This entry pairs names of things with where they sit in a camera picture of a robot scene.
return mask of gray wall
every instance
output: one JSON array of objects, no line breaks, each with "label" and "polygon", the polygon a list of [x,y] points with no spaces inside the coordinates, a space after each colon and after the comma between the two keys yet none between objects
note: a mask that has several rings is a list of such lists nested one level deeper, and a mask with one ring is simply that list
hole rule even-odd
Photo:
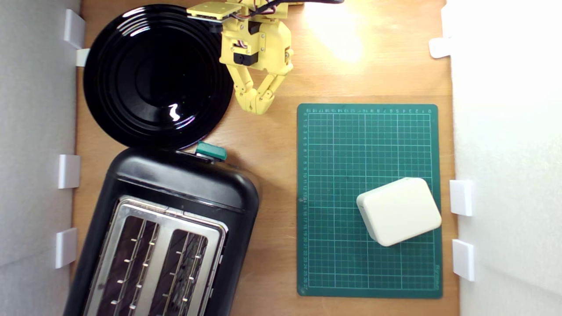
[{"label": "gray wall", "polygon": [[462,316],[562,315],[560,1],[448,0],[457,179],[474,182]]},{"label": "gray wall", "polygon": [[67,8],[79,12],[79,0],[0,0],[2,316],[59,316],[69,289],[69,268],[55,270],[55,234],[72,218],[72,190],[57,189],[76,124]]}]

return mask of cutting mat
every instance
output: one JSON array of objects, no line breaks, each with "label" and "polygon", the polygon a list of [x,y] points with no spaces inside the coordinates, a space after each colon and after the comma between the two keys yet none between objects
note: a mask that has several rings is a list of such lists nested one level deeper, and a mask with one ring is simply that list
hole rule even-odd
[{"label": "cutting mat", "polygon": [[383,247],[357,209],[357,195],[403,177],[425,179],[441,209],[435,105],[299,106],[300,295],[442,296],[441,229]]}]

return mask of yellow robotic arm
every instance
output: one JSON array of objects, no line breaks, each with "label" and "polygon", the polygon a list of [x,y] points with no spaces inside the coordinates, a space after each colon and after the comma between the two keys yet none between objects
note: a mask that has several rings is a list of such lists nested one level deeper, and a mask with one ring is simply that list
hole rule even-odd
[{"label": "yellow robotic arm", "polygon": [[[221,30],[220,62],[234,82],[236,100],[242,109],[264,114],[287,74],[293,69],[291,31],[279,21],[288,15],[291,0],[226,0],[205,2],[187,9],[190,18],[208,21]],[[341,3],[343,0],[314,0]],[[248,68],[266,70],[256,89]]]}]

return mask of white clip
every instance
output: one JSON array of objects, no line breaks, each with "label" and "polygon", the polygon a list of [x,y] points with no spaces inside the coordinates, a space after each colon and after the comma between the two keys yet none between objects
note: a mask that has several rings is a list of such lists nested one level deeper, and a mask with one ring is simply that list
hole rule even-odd
[{"label": "white clip", "polygon": [[55,268],[60,269],[76,260],[78,230],[70,228],[57,233]]},{"label": "white clip", "polygon": [[58,158],[58,188],[70,189],[80,186],[80,156],[60,155]]},{"label": "white clip", "polygon": [[71,9],[66,9],[65,41],[76,49],[84,48],[86,21]]},{"label": "white clip", "polygon": [[474,246],[453,239],[453,272],[471,282],[474,281]]},{"label": "white clip", "polygon": [[86,60],[88,59],[88,54],[90,53],[89,48],[77,49],[76,50],[76,66],[85,67]]},{"label": "white clip", "polygon": [[451,55],[452,36],[454,32],[454,19],[452,18],[450,4],[441,8],[441,28],[443,37],[432,38],[429,40],[429,54],[433,58],[443,58]]},{"label": "white clip", "polygon": [[449,181],[451,212],[472,216],[472,183],[465,180]]},{"label": "white clip", "polygon": [[429,40],[429,54],[431,57],[443,58],[451,55],[451,42],[450,38],[432,38]]}]

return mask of wooden surface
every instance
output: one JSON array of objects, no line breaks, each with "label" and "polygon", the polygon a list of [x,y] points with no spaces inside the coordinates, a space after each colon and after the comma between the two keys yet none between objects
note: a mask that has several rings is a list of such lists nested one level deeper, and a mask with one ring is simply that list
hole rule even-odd
[{"label": "wooden surface", "polygon": [[[171,1],[191,6],[200,1]],[[114,17],[154,1],[83,0],[86,45]],[[347,0],[292,7],[294,71],[264,116],[232,102],[207,141],[262,179],[263,203],[246,255],[231,315],[458,315],[459,282],[452,272],[448,181],[454,177],[451,82],[447,58],[433,60],[428,40],[441,36],[445,0]],[[92,119],[78,71],[81,186],[75,191],[79,245],[87,232],[105,172],[124,147]],[[257,76],[260,82],[263,75]],[[444,296],[439,300],[300,297],[296,291],[296,109],[303,102],[434,102],[439,106],[443,201]]]}]

